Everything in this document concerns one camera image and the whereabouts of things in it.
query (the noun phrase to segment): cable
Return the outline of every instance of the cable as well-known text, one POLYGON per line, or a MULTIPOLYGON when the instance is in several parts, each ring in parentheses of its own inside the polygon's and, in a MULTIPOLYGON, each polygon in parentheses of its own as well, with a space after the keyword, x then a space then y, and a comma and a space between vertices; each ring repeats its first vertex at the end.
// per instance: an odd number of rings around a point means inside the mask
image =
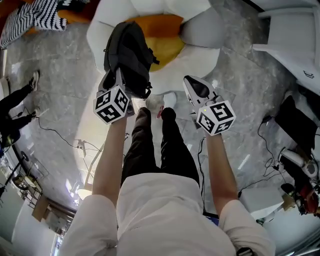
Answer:
POLYGON ((11 148, 11 146, 12 146, 12 145, 10 145, 10 146, 8 147, 8 149, 7 149, 6 151, 4 151, 3 153, 7 153, 8 150, 11 148))
POLYGON ((205 206, 205 175, 204 175, 204 172, 201 168, 201 163, 200 163, 200 154, 202 152, 202 149, 203 149, 203 144, 204 144, 204 140, 206 139, 206 137, 203 137, 201 140, 200 140, 200 143, 199 143, 199 148, 198 148, 198 155, 197 155, 197 158, 198 158, 198 163, 199 163, 199 170, 201 172, 201 175, 202 175, 202 188, 201 188, 201 197, 202 197, 202 201, 203 201, 203 212, 206 213, 206 206, 205 206))
POLYGON ((282 175, 283 173, 285 173, 285 171, 284 171, 284 172, 280 172, 280 171, 279 171, 279 173, 274 174, 274 175, 272 175, 271 177, 269 177, 269 178, 267 178, 267 179, 260 179, 260 180, 258 180, 258 181, 256 181, 256 182, 253 182, 253 183, 249 184, 248 186, 245 186, 245 187, 241 188, 241 190, 240 190, 239 193, 238 193, 238 198, 240 198, 241 193, 242 193, 242 190, 245 190, 246 188, 250 187, 251 185, 257 184, 257 183, 259 183, 259 182, 268 181, 268 180, 270 180, 271 178, 273 178, 274 176, 282 175))
POLYGON ((262 138, 263 140, 264 140, 264 142, 265 142, 265 148, 266 148, 266 150, 271 154, 271 156, 272 156, 272 159, 275 159, 275 157, 274 157, 274 154, 272 154, 272 152, 269 150, 269 148, 268 148, 268 143, 267 143, 267 140, 264 138, 264 137, 262 137, 261 135, 260 135, 260 133, 259 133, 259 130, 260 130, 260 127, 262 126, 262 124, 264 124, 265 122, 264 122, 264 120, 262 120, 262 122, 260 123, 260 125, 259 125, 259 128, 258 128, 258 130, 257 130, 257 134, 258 134, 258 136, 260 137, 260 138, 262 138))
POLYGON ((70 147, 73 147, 73 148, 78 148, 78 147, 76 147, 76 146, 73 146, 73 145, 71 145, 68 141, 66 141, 61 135, 60 135, 60 133, 59 132, 57 132, 55 129, 46 129, 46 128, 43 128, 41 125, 40 125, 40 118, 39 117, 37 117, 37 119, 38 119, 38 123, 39 123, 39 127, 41 128, 41 129, 43 129, 43 130, 45 130, 45 131, 53 131, 53 132, 56 132, 56 134, 58 134, 59 136, 60 136, 60 138, 61 139, 63 139, 70 147))

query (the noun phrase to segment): red object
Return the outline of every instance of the red object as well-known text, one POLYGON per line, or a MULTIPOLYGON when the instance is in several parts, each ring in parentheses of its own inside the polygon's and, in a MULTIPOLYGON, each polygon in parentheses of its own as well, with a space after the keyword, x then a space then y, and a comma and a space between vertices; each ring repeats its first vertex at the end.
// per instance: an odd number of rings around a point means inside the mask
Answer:
POLYGON ((307 213, 313 214, 318 209, 318 203, 319 199, 315 192, 307 199, 307 196, 310 192, 312 192, 314 189, 310 185, 310 183, 307 183, 303 186, 303 188, 300 191, 300 195, 304 198, 303 206, 307 213))
POLYGON ((164 108, 165 108, 165 106, 163 106, 163 105, 160 107, 160 110, 159 110, 158 114, 156 115, 156 118, 160 118, 161 117, 161 113, 164 110, 164 108))

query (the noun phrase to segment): black bag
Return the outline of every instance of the black bag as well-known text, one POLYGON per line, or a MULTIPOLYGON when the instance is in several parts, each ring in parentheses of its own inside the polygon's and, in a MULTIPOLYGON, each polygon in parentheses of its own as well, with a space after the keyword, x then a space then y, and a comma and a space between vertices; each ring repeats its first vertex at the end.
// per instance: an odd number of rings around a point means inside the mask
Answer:
POLYGON ((152 63, 159 64, 153 51, 148 48, 141 27, 132 22, 119 23, 113 30, 104 54, 104 70, 108 75, 103 88, 109 90, 120 68, 126 92, 146 99, 151 91, 149 70, 152 63))

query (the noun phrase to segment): white t-shirt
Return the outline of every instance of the white t-shirt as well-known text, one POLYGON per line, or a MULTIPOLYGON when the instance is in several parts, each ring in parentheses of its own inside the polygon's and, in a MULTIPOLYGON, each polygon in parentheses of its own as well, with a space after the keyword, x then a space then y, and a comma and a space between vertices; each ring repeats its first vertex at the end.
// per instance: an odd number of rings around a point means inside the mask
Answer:
POLYGON ((116 209, 102 195, 83 201, 59 256, 235 256, 242 247, 258 256, 275 255, 266 230, 238 200, 224 206, 219 227, 202 212, 193 179, 167 173, 131 176, 116 209))

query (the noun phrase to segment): black and white striped fabric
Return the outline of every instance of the black and white striped fabric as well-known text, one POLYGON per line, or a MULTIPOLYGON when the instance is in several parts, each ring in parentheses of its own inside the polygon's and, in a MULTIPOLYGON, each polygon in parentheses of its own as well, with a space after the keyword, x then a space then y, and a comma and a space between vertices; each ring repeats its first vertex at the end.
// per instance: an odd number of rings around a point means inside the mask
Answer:
POLYGON ((0 48, 5 49, 33 26, 42 30, 64 31, 67 20, 58 16, 57 5, 57 0, 35 0, 14 10, 6 19, 0 48))

